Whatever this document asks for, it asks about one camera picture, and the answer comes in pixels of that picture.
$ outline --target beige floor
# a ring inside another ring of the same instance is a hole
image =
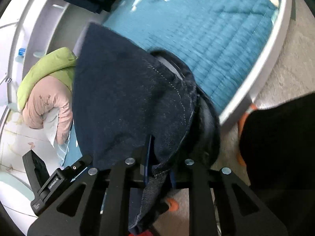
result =
[[[312,91],[315,91],[315,18],[304,0],[296,0],[296,21],[290,21],[280,57],[255,103],[261,109],[268,108]],[[221,153],[213,169],[229,167],[249,184],[246,169],[235,160],[237,150],[235,126],[222,136]],[[161,236],[189,235],[188,189],[181,190],[175,198],[180,209],[166,212],[155,223]]]

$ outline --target black device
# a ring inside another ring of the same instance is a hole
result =
[[[27,235],[128,235],[130,188],[145,187],[152,156],[152,137],[149,136],[132,157],[105,171],[86,169],[71,182],[91,163],[90,156],[82,157],[63,171],[57,169],[47,178],[45,163],[29,151],[23,162],[35,194],[31,206],[39,217]],[[173,187],[189,188],[191,236],[218,236],[211,188],[222,235],[288,235],[284,224],[229,168],[210,170],[187,157],[178,160],[171,174]]]

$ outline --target pink garment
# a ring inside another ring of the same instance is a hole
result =
[[[59,107],[56,140],[58,144],[63,144],[68,138],[72,124],[71,99],[72,95],[68,87],[48,75],[32,89],[22,112],[24,122],[31,128],[42,129],[42,115],[53,107]]]

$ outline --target yellow garment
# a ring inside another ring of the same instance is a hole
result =
[[[32,66],[18,88],[18,110],[23,110],[33,87],[46,75],[54,76],[72,91],[76,59],[77,57],[73,52],[66,47],[59,48],[43,56]]]

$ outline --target triangular cutout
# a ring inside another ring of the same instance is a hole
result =
[[[57,207],[57,211],[60,213],[66,214],[70,217],[74,217],[77,212],[84,190],[85,190],[85,185],[81,184],[77,189],[75,189],[68,196],[67,199],[64,200],[63,203],[61,203]]]
[[[237,198],[237,202],[242,216],[245,217],[249,214],[258,212],[259,208],[257,207],[257,205],[237,184],[232,184],[232,189]]]

